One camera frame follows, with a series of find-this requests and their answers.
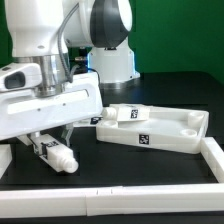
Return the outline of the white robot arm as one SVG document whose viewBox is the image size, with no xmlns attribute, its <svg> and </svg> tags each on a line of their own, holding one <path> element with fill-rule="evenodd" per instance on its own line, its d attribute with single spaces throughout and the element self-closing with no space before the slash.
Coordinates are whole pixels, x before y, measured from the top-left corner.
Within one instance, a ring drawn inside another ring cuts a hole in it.
<svg viewBox="0 0 224 224">
<path fill-rule="evenodd" d="M 76 74 L 72 47 L 115 48 L 132 28 L 129 0 L 4 0 L 13 62 L 0 68 L 0 141 L 102 111 L 95 72 Z"/>
</svg>

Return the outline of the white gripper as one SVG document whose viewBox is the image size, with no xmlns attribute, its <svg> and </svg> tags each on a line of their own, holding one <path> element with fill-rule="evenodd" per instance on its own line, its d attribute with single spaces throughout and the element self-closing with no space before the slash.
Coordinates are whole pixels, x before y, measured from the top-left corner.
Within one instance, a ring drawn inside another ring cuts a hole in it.
<svg viewBox="0 0 224 224">
<path fill-rule="evenodd" d="M 0 68 L 0 141 L 29 134 L 35 154 L 42 153 L 39 131 L 65 125 L 61 137 L 69 147 L 72 123 L 102 111 L 96 72 L 75 75 L 62 93 L 45 98 L 35 95 L 41 82 L 38 64 L 11 63 Z"/>
</svg>

